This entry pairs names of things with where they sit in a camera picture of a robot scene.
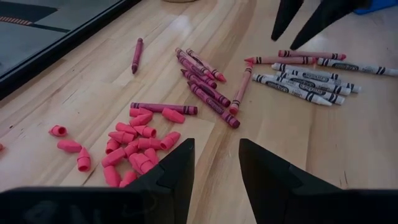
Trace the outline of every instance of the white crayon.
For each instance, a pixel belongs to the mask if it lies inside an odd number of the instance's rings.
[[[296,75],[298,77],[302,77],[302,78],[310,78],[312,80],[316,80],[316,81],[320,81],[320,82],[324,82],[324,83],[330,83],[330,84],[334,84],[334,85],[338,85],[338,86],[342,86],[345,88],[350,88],[351,92],[353,93],[359,93],[362,89],[361,86],[352,84],[352,83],[346,83],[339,80],[332,80],[331,78],[327,78],[323,75],[317,75],[311,72],[299,72],[299,71],[295,71],[295,70],[290,70],[290,69],[286,69],[285,73],[288,73],[289,75]]]
[[[319,88],[321,90],[326,90],[326,91],[329,91],[332,93],[342,94],[345,96],[348,96],[351,93],[351,89],[349,89],[349,88],[345,88],[345,87],[338,86],[335,84],[319,82],[319,81],[309,79],[309,78],[298,77],[296,75],[289,75],[286,72],[277,72],[276,75],[279,77],[282,77],[282,78],[287,78],[288,80],[299,82],[304,85],[314,87],[314,88]]]
[[[285,83],[275,81],[273,78],[262,77],[262,79],[259,82],[268,87],[300,97],[301,99],[307,100],[309,102],[316,103],[319,105],[331,106],[331,103],[329,101],[323,99],[322,97],[314,93],[310,93],[308,91],[301,90],[299,88],[290,85],[286,85]]]
[[[292,81],[292,80],[288,80],[288,79],[286,79],[286,78],[278,77],[278,76],[276,76],[276,75],[260,75],[260,74],[254,74],[254,75],[252,76],[252,79],[253,79],[254,81],[259,82],[259,83],[266,82],[266,79],[264,79],[264,78],[262,78],[262,77],[272,78],[272,79],[275,80],[275,81],[278,81],[278,82],[281,82],[281,83],[285,83],[285,84],[287,84],[287,85],[290,85],[290,86],[299,88],[299,89],[301,89],[301,90],[308,91],[308,92],[310,92],[310,93],[314,93],[314,94],[316,94],[316,95],[318,95],[318,96],[321,96],[323,99],[326,99],[326,100],[329,101],[330,103],[336,103],[336,104],[338,104],[338,105],[342,105],[342,104],[344,103],[344,101],[345,101],[345,98],[342,97],[342,96],[339,96],[339,95],[336,95],[336,94],[334,94],[334,93],[330,93],[330,92],[328,92],[328,91],[321,90],[321,89],[318,89],[318,88],[310,87],[310,86],[301,84],[301,83],[299,83],[299,82],[295,82],[295,81]]]
[[[296,70],[299,72],[310,72],[312,74],[316,74],[316,75],[322,75],[324,77],[330,78],[330,79],[334,79],[334,80],[338,80],[339,75],[335,74],[335,73],[330,73],[330,72],[323,72],[323,71],[318,71],[318,70],[311,70],[308,68],[303,68],[303,67],[298,67],[298,66],[291,66],[291,65],[286,65],[283,63],[275,63],[271,66],[274,70],[278,70],[283,72],[286,69],[289,70]]]
[[[360,72],[373,73],[376,75],[390,75],[390,76],[398,76],[398,69],[391,69],[382,66],[374,66],[374,65],[358,65],[355,63],[342,62],[339,60],[325,59],[319,58],[318,64],[323,66],[329,66],[333,68],[340,68],[345,70],[354,70]]]

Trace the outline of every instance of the pink eraser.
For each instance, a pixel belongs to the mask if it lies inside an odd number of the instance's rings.
[[[160,140],[156,138],[140,138],[138,139],[139,149],[154,148],[156,150],[162,149],[160,146]]]
[[[59,149],[63,149],[66,152],[80,152],[81,150],[81,144],[75,142],[74,140],[67,140],[67,139],[62,139],[59,140],[57,147]]]
[[[104,168],[105,182],[111,187],[119,187],[120,181],[122,181],[120,174],[114,168],[114,166],[107,166]]]
[[[85,147],[82,147],[79,156],[77,157],[77,169],[80,172],[86,172],[89,171],[91,168],[91,159],[90,155],[87,152],[87,149]]]
[[[132,126],[130,126],[128,124],[124,124],[122,122],[119,122],[118,124],[116,124],[116,130],[124,131],[126,133],[133,134],[133,135],[137,136],[137,131],[134,128],[132,128]]]
[[[107,167],[107,166],[116,166],[119,164],[122,159],[126,157],[126,153],[124,152],[124,149],[120,147],[119,149],[109,153],[102,161],[102,166]]]
[[[171,149],[173,145],[180,139],[180,137],[181,134],[176,131],[168,133],[168,135],[166,135],[166,137],[164,137],[160,142],[161,148],[166,151]]]
[[[109,153],[119,149],[120,143],[118,143],[115,139],[111,138],[106,143],[105,153],[108,155]]]
[[[150,159],[150,161],[153,163],[153,165],[156,165],[159,163],[159,158],[157,157],[154,148],[149,148],[149,149],[145,150],[144,155]]]
[[[145,108],[131,108],[130,109],[130,116],[138,116],[138,115],[142,115],[142,114],[153,114],[152,111],[147,110]]]
[[[134,171],[127,171],[123,177],[123,180],[120,182],[119,187],[125,187],[129,185],[131,182],[137,179],[137,174]]]
[[[117,142],[120,143],[129,143],[134,140],[135,135],[126,133],[124,131],[113,131],[108,134],[109,137],[115,139]]]
[[[154,128],[142,125],[142,126],[135,126],[134,129],[145,138],[156,137],[156,130]]]
[[[169,108],[164,108],[162,111],[162,115],[163,117],[176,122],[176,123],[184,123],[185,121],[185,117],[184,115],[180,114],[179,112],[175,111],[175,110],[171,110]]]
[[[54,136],[64,137],[68,134],[68,130],[66,127],[55,125],[52,129],[49,130],[49,133]]]
[[[133,153],[129,156],[129,162],[131,164],[131,167],[139,174],[142,174],[141,169],[139,168],[137,161],[136,161],[136,156],[138,154],[137,153]]]
[[[142,153],[138,153],[135,157],[138,167],[142,171],[142,174],[146,174],[155,165],[150,161],[150,159]]]
[[[131,156],[134,153],[138,152],[138,145],[137,144],[128,144],[125,148],[124,148],[124,152],[126,153],[126,157],[128,158],[129,156]]]
[[[146,125],[147,123],[149,123],[152,120],[153,116],[154,116],[153,113],[138,115],[136,118],[133,118],[132,120],[130,120],[130,126],[135,127],[135,126]]]

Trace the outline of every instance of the blue object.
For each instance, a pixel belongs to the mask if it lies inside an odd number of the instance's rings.
[[[367,14],[387,7],[395,6],[398,4],[398,0],[373,0],[369,9],[358,9],[354,12],[358,15]]]

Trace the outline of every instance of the wooden table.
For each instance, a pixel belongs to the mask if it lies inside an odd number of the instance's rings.
[[[361,85],[343,106],[317,106],[251,82],[233,130],[187,88],[175,48],[192,48],[228,79],[232,98],[243,59],[287,49],[317,7],[306,1],[279,41],[271,41],[278,1],[143,0],[0,102],[0,190],[23,185],[105,186],[100,160],[107,133],[129,120],[130,102],[199,106],[198,116],[151,126],[162,137],[180,131],[196,140],[189,223],[254,223],[241,178],[238,142],[249,138],[296,166],[346,188],[398,188],[398,78],[334,70]],[[350,62],[398,67],[398,8],[349,15],[301,50],[346,53]],[[144,38],[139,72],[131,74],[136,40]],[[324,67],[317,69],[330,70]],[[268,65],[256,73],[275,74]],[[93,169],[81,173],[76,155],[56,148],[47,131],[65,125],[88,148]],[[126,162],[120,172],[131,169]]]

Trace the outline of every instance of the magenta crayon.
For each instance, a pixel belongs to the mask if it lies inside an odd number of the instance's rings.
[[[197,106],[184,106],[184,105],[164,105],[158,103],[135,103],[132,102],[130,105],[131,108],[145,108],[149,111],[155,113],[161,113],[164,108],[168,108],[171,110],[175,110],[181,114],[198,114],[198,107]]]
[[[211,86],[212,88],[217,88],[217,84],[211,80],[207,75],[196,68],[191,62],[189,62],[185,57],[177,55],[178,61],[189,71],[197,75],[202,81],[204,81],[207,85]]]
[[[144,46],[144,43],[142,41],[142,38],[138,38],[137,45],[136,45],[136,52],[134,53],[134,58],[132,59],[132,64],[131,64],[131,70],[132,70],[133,74],[137,72],[138,65],[139,65],[139,59],[141,58],[143,46]]]
[[[315,63],[317,59],[314,57],[251,57],[244,59],[244,61],[253,64],[285,63],[311,65]]]
[[[214,76],[213,74],[211,74],[211,72],[205,68],[203,65],[201,65],[199,62],[197,62],[195,59],[191,58],[191,56],[189,56],[187,53],[185,53],[183,50],[181,50],[180,48],[176,48],[175,49],[175,53],[177,53],[178,56],[184,57],[185,59],[187,59],[189,62],[191,62],[191,64],[193,66],[195,66],[196,68],[198,68],[203,74],[207,75],[209,78],[211,78],[212,80],[214,80]]]
[[[200,80],[199,77],[197,77],[192,72],[189,72],[184,69],[181,69],[181,72],[185,76],[185,78],[189,79],[190,81],[193,81],[194,84],[198,85],[199,88],[201,88],[207,95],[211,96],[217,102],[221,103],[221,105],[223,105],[225,107],[229,107],[229,105],[231,104],[231,101],[229,99],[227,99],[227,97],[223,96],[221,93],[212,89],[212,87],[210,87],[205,82]]]
[[[278,56],[280,57],[315,57],[315,58],[328,58],[335,60],[344,60],[347,56],[345,54],[336,53],[323,53],[323,52],[299,52],[293,50],[279,50]]]
[[[205,68],[207,68],[217,80],[219,80],[221,82],[226,82],[226,79],[221,72],[219,72],[217,69],[213,68],[205,60],[201,59],[199,57],[199,55],[197,55],[192,49],[187,49],[186,52],[189,56],[191,56],[191,58],[193,58],[195,61],[197,61],[199,64],[201,64]]]
[[[233,115],[237,114],[239,111],[239,105],[241,104],[244,92],[248,87],[248,83],[251,78],[252,69],[253,69],[253,64],[249,63],[249,65],[244,70],[241,86],[237,90],[234,100],[232,101],[231,106],[229,107],[229,112]]]
[[[203,102],[205,102],[211,109],[213,109],[218,115],[222,117],[232,128],[238,128],[241,123],[230,113],[224,110],[214,99],[208,96],[204,91],[202,91],[199,86],[194,84],[192,81],[188,82],[191,91],[196,94]]]

